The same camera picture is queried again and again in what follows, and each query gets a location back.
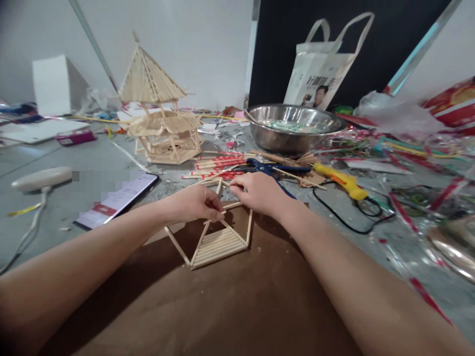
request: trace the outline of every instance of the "black power cord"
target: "black power cord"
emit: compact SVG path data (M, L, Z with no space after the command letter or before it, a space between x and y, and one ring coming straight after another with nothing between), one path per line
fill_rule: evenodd
M330 184L330 183L336 183L336 182L333 181L333 180L329 180L329 181L323 182L321 185L326 185L326 184ZM389 219L392 219L393 217L396 216L396 213L392 213L392 214L388 215L387 217L381 218L381 219L379 219L378 221L374 222L374 223L370 226L370 228L369 228L368 230L366 230L366 231L357 230L357 229L351 227L350 225L348 225L347 222L346 222L345 220L343 220L343 219L340 217L340 215L338 215L338 214L335 212L335 210L333 210L327 203L325 203L322 199L320 199L320 197L317 195L317 193L315 193L315 189L316 189L316 188L317 188L317 187L313 187L313 190L312 190L313 195L315 196L315 198L317 198L317 200L318 200L320 203L322 203L323 206L325 206L328 210L330 210L330 212L331 212L333 215L335 215L336 218L337 218L338 220L340 220L343 225L345 225L347 228L349 228L351 231L353 231L353 232L355 232L355 233L358 233L358 234L361 234L361 235L368 235L371 231L373 231L373 229L375 228L376 225L378 225L379 223L382 223L382 222L384 222L384 221L387 221L387 220L389 220ZM357 206L357 208L358 208L358 210L359 210L360 212L362 212L364 215L366 215L366 216L368 216L368 217L372 217L372 218L376 218L376 217L379 217L379 216L382 215L382 213L383 213L382 208L381 208L381 206L378 204L378 202L377 202L376 200L371 199L371 198L366 198L365 200L366 200L366 201L369 201L369 202L371 202L373 205L377 206L377 207L378 207L378 212L375 213L375 214L368 214L367 212L365 212L365 211L361 208L361 206L359 205L358 201L356 201L356 206ZM392 207L391 200L389 199L389 197L387 197L387 204L388 204L390 207Z

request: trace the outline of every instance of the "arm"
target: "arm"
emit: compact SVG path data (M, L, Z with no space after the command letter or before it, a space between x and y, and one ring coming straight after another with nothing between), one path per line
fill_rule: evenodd
M0 277L0 345L36 354L66 318L164 226L222 220L219 196L196 185L132 210Z
M245 205L272 216L292 235L365 355L475 353L470 342L402 280L302 202L285 195L271 177L263 173L243 175L230 185Z

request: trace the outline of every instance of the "forearm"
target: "forearm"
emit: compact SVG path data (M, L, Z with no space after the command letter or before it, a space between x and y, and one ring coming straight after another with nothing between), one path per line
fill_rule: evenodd
M279 221L366 355L468 355L471 344L400 279L302 203Z
M0 277L1 337L36 351L167 220L160 201L142 206Z

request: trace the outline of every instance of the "yellow glue gun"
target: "yellow glue gun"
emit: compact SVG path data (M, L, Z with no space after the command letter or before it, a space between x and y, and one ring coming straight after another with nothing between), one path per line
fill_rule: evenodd
M354 176L343 174L342 172L339 172L331 167L324 166L321 163L315 163L313 170L340 184L348 191L348 194L352 199L363 200L368 196L368 192L364 189L361 189L356 184L356 177Z

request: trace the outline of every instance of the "white tote bag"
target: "white tote bag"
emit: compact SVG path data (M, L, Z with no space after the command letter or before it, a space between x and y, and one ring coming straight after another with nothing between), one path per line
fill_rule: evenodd
M348 28L369 17L355 53L337 53ZM313 25L305 43L297 45L297 57L285 94L284 104L302 105L325 110L360 52L375 15L365 12L348 22L335 42L329 42L330 27L325 19ZM322 26L324 42L310 42Z

